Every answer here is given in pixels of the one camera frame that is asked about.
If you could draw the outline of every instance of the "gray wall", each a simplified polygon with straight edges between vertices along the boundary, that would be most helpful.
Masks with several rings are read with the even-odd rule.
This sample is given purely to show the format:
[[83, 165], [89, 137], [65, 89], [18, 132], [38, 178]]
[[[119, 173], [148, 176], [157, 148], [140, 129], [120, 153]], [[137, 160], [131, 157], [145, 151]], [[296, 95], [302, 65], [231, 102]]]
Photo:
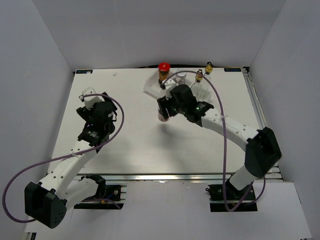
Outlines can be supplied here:
[[285, 0], [33, 0], [72, 70], [249, 66]]
[[[50, 158], [72, 83], [72, 72], [31, 0], [0, 1], [0, 193], [22, 168]], [[24, 188], [45, 167], [18, 178], [7, 196], [24, 214]], [[24, 224], [0, 207], [1, 239], [18, 240]]]
[[251, 72], [314, 239], [320, 239], [320, 1], [287, 0]]

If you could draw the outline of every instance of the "jar with red lid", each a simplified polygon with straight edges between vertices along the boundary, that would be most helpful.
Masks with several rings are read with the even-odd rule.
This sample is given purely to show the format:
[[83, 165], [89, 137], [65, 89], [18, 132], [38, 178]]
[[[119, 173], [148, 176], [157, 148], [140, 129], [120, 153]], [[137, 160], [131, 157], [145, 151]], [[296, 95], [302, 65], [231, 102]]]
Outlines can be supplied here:
[[158, 66], [158, 70], [159, 70], [159, 84], [162, 83], [163, 80], [166, 80], [168, 75], [169, 75], [169, 71], [170, 71], [170, 64], [167, 62], [162, 62], [159, 64]]

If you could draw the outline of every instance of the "black label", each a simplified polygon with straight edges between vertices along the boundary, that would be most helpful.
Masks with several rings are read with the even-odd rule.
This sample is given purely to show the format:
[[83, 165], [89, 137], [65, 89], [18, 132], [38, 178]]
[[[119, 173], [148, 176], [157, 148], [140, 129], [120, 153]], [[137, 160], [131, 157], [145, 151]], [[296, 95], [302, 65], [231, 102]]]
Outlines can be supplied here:
[[93, 70], [77, 70], [75, 74], [92, 74]]
[[241, 68], [225, 67], [225, 72], [241, 72]]

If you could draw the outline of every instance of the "gold bottle cap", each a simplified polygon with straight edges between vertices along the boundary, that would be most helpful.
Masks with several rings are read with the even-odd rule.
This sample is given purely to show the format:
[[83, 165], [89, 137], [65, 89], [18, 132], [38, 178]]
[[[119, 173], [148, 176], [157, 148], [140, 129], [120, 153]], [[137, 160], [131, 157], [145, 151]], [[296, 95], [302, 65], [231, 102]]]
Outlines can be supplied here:
[[[197, 71], [197, 73], [202, 74], [202, 70], [199, 69], [199, 70]], [[197, 83], [200, 83], [200, 82], [202, 81], [202, 76], [199, 75], [199, 74], [195, 75], [195, 80], [197, 81]]]
[[208, 61], [206, 64], [207, 64], [207, 66], [205, 67], [205, 72], [207, 74], [210, 74], [212, 72], [214, 66], [212, 65], [212, 63], [210, 61]]

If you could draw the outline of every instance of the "red lid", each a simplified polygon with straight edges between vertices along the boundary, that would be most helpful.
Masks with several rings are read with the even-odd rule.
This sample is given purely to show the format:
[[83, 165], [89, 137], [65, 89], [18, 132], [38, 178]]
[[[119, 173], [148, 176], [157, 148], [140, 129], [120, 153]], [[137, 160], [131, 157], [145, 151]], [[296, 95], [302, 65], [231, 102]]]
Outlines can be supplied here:
[[159, 64], [158, 68], [161, 72], [169, 72], [170, 64], [167, 62], [162, 62]]

